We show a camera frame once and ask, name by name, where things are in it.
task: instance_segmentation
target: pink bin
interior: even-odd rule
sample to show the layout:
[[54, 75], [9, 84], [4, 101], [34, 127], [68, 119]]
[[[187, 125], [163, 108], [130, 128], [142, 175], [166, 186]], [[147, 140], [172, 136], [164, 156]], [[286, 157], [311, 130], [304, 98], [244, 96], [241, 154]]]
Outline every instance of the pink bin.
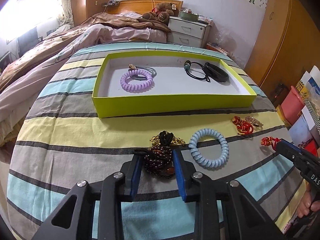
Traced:
[[293, 125], [299, 118], [304, 102], [294, 86], [281, 104], [284, 117]]

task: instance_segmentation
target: light blue stripe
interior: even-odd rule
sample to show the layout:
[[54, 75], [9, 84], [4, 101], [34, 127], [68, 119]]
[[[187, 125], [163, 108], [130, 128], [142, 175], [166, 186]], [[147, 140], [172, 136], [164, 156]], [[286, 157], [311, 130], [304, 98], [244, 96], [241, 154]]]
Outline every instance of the light blue stripe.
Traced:
[[101, 45], [96, 45], [89, 48], [81, 49], [77, 51], [73, 55], [73, 57], [84, 55], [87, 53], [113, 51], [113, 50], [121, 50], [121, 49], [163, 49], [163, 50], [185, 51], [185, 52], [208, 55], [208, 56], [213, 56], [213, 57], [233, 61], [228, 56], [213, 50], [193, 48], [193, 47], [173, 45], [173, 44], [154, 43], [154, 42], [119, 42], [119, 43], [101, 44]]
[[79, 80], [63, 80], [47, 84], [38, 97], [44, 97], [56, 93], [77, 93], [93, 91], [96, 78], [87, 78]]
[[[292, 168], [282, 155], [237, 180], [256, 199], [270, 191]], [[9, 174], [8, 198], [19, 208], [44, 221], [63, 194], [46, 190]], [[98, 208], [96, 205], [92, 237], [97, 238]], [[222, 221], [221, 203], [218, 203]], [[146, 202], [122, 203], [125, 239], [164, 239], [192, 233], [195, 204], [184, 203], [180, 197]]]
[[250, 86], [257, 95], [266, 97], [266, 94], [257, 86]]

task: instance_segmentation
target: metal screw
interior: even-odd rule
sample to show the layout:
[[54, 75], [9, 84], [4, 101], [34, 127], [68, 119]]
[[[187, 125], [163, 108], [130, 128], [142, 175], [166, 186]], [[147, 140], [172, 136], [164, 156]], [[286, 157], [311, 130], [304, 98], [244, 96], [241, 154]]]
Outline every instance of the metal screw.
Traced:
[[85, 184], [87, 184], [87, 182], [85, 181], [85, 180], [79, 180], [78, 182], [77, 182], [77, 186], [78, 187], [83, 187], [83, 186], [85, 186]]
[[200, 178], [202, 178], [202, 173], [201, 172], [195, 172], [194, 174], [193, 174], [193, 177], [195, 178], [195, 179], [200, 179]]
[[231, 187], [238, 187], [239, 186], [239, 182], [237, 180], [232, 180], [232, 181], [230, 181], [230, 186]]
[[122, 176], [123, 176], [123, 173], [120, 172], [120, 171], [118, 171], [118, 172], [116, 172], [116, 173], [113, 174], [113, 177], [114, 177], [115, 179], [120, 179], [120, 178], [122, 178]]

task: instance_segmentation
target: teddy bear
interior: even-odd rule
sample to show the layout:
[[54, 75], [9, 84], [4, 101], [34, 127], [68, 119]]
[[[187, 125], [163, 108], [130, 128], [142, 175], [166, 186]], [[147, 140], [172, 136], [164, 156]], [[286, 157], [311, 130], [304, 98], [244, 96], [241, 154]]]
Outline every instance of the teddy bear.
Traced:
[[173, 16], [172, 3], [159, 3], [149, 13], [145, 13], [142, 18], [146, 20], [154, 20], [161, 22], [165, 25], [169, 24], [169, 17]]

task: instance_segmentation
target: purple spiral hair tie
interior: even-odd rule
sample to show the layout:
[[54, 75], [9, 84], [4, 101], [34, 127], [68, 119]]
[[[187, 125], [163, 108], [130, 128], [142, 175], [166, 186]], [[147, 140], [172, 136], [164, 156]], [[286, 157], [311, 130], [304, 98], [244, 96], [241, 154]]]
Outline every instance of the purple spiral hair tie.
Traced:
[[[147, 78], [147, 81], [139, 84], [139, 85], [130, 85], [127, 82], [127, 78], [131, 77], [133, 75], [143, 75]], [[126, 74], [124, 74], [121, 78], [120, 78], [120, 85], [122, 86], [122, 88], [128, 92], [130, 91], [139, 91], [141, 89], [147, 88], [148, 86], [150, 86], [153, 83], [153, 79], [152, 76], [150, 75], [150, 73], [148, 71], [142, 70], [142, 69], [136, 69], [136, 70], [131, 70], [128, 71]]]

